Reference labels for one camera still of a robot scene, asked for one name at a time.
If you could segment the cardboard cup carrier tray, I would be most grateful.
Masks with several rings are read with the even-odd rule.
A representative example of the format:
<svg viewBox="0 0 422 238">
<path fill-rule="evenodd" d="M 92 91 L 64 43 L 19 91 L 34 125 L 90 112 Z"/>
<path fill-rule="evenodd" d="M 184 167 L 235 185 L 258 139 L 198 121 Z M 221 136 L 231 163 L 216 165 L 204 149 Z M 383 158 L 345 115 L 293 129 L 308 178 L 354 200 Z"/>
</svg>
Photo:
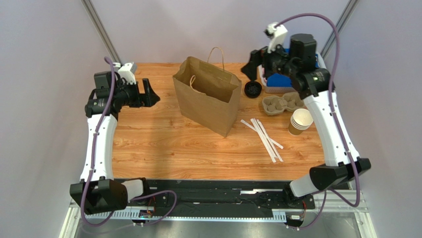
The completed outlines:
<svg viewBox="0 0 422 238">
<path fill-rule="evenodd" d="M 262 100 L 264 112 L 269 116 L 282 114 L 284 111 L 294 112 L 305 108 L 299 93 L 289 92 L 282 96 L 268 96 Z"/>
</svg>

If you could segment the brown paper bag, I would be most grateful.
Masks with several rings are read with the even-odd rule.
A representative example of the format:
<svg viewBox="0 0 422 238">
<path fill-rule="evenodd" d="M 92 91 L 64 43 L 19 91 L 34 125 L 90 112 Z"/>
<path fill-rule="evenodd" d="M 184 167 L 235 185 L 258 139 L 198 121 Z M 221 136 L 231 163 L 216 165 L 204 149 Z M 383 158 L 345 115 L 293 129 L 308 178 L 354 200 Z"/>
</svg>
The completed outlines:
<svg viewBox="0 0 422 238">
<path fill-rule="evenodd" d="M 225 67 L 193 56 L 172 78 L 181 114 L 226 137 L 237 120 L 241 80 Z"/>
</svg>

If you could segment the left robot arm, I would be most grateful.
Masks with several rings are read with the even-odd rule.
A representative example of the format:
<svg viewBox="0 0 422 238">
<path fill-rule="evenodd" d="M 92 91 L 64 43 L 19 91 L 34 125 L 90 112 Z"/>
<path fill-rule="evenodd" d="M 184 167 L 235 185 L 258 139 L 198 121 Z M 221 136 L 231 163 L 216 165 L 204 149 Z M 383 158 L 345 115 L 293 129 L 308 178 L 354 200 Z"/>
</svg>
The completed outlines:
<svg viewBox="0 0 422 238">
<path fill-rule="evenodd" d="M 89 138 L 80 180 L 70 186 L 70 195 L 86 215 L 123 210 L 145 191 L 145 178 L 118 182 L 112 173 L 112 147 L 118 114 L 123 107 L 152 107 L 160 101 L 147 78 L 139 83 L 121 73 L 105 71 L 94 75 L 95 89 L 85 105 Z"/>
</svg>

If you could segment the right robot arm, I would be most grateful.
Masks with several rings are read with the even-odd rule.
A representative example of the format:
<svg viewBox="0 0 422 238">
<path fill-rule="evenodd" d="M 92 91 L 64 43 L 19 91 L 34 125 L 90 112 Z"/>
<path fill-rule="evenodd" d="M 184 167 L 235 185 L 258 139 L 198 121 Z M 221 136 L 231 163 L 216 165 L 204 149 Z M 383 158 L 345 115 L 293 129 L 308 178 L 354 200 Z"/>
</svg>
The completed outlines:
<svg viewBox="0 0 422 238">
<path fill-rule="evenodd" d="M 284 33 L 268 36 L 269 45 L 251 51 L 250 59 L 241 71 L 251 81 L 257 79 L 258 66 L 264 69 L 265 76 L 280 74 L 291 79 L 292 87 L 314 120 L 325 160 L 323 165 L 310 168 L 306 176 L 290 182 L 287 194 L 303 197 L 334 185 L 357 181 L 371 168 L 371 163 L 368 158 L 360 157 L 336 111 L 336 94 L 334 87 L 329 85 L 331 74 L 316 66 L 317 42 L 313 35 L 291 36 L 289 50 L 282 46 Z"/>
</svg>

